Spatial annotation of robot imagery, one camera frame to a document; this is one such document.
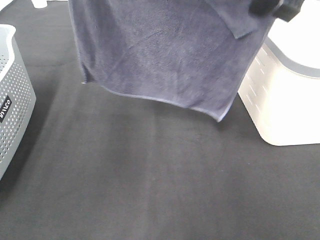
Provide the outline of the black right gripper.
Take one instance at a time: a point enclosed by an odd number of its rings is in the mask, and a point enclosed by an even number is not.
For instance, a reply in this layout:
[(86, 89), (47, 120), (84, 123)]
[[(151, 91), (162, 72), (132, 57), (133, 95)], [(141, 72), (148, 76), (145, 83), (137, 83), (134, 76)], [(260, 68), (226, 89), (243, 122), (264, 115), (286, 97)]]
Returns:
[(249, 5), (249, 12), (253, 15), (264, 16), (274, 11), (280, 0), (252, 0)]

